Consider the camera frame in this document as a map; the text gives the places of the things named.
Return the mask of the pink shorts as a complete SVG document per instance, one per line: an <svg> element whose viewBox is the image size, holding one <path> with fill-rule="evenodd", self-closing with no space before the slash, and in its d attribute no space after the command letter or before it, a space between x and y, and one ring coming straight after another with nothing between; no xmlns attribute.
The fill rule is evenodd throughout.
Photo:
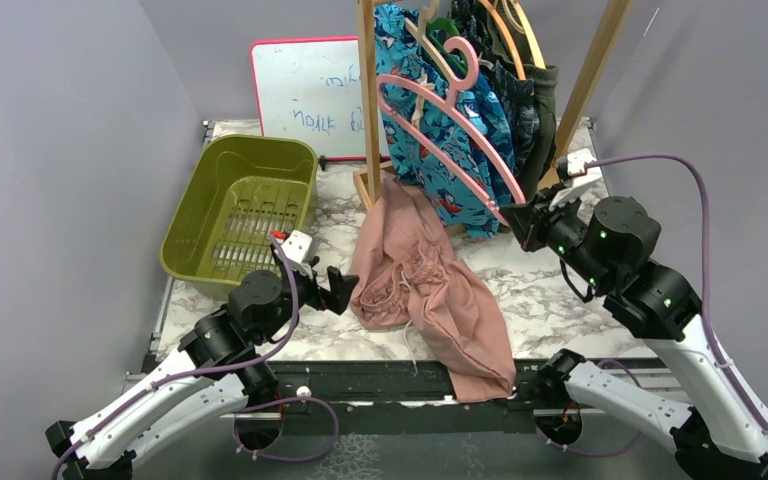
<svg viewBox="0 0 768 480"><path fill-rule="evenodd" d="M350 307L368 330L411 325L461 403L513 393L516 367L495 296L455 255L424 192L391 176L358 231Z"/></svg>

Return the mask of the pink plastic hanger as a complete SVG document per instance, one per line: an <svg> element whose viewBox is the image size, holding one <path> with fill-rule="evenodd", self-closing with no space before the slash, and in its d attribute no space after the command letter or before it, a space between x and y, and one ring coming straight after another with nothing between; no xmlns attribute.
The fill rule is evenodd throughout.
<svg viewBox="0 0 768 480"><path fill-rule="evenodd" d="M427 77L435 93L444 95L448 81L436 65L424 57L425 51L407 33L378 34L375 39L376 72L390 73L418 81ZM482 133L516 172L510 125L502 105L487 78L480 73L469 90L458 94L456 108ZM461 225L478 240L493 237L501 227L474 193L434 155L411 136L393 117L382 115L388 151L398 178L421 186L446 226ZM499 204L512 202L512 194L488 156L467 132L436 106L425 103L419 130L476 182L488 189Z"/></svg>

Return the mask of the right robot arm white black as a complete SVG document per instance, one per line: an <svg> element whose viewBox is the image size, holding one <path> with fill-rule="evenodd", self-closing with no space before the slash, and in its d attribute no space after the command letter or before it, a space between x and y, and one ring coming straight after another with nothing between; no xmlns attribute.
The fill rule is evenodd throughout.
<svg viewBox="0 0 768 480"><path fill-rule="evenodd" d="M568 349L529 375L520 395L552 407L597 408L657 441L694 479L768 479L768 410L706 335L702 301L688 280L652 259L660 224L630 197L601 200L588 221L578 208L538 197L501 213L524 250L549 248L587 282L588 297L601 298L657 354L686 400L614 378Z"/></svg>

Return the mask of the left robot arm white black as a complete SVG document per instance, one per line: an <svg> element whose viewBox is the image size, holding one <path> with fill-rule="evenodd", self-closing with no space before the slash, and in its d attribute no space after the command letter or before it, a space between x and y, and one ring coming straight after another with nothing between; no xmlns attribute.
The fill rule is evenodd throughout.
<svg viewBox="0 0 768 480"><path fill-rule="evenodd" d="M189 427L235 410L279 411L287 401L266 361L289 339L276 334L295 329L303 306L343 313L359 282L335 267L327 274L327 288L290 268L245 276L136 385L83 420L47 428L52 478L130 479L139 461Z"/></svg>

